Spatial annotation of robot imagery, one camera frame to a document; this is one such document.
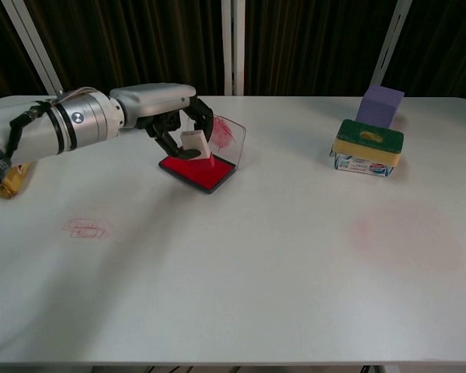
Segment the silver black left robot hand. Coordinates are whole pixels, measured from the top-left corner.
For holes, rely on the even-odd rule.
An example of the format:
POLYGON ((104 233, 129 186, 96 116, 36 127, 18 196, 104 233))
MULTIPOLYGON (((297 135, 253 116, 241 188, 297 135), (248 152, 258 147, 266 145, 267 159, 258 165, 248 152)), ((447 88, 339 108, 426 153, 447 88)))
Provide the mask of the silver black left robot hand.
POLYGON ((145 130, 167 155, 183 160, 210 157, 207 143, 214 127, 214 113, 191 85, 132 85, 111 90, 110 97, 123 109, 123 126, 145 130), (178 146, 171 133, 180 129, 182 112, 195 122, 197 133, 188 145, 178 146))

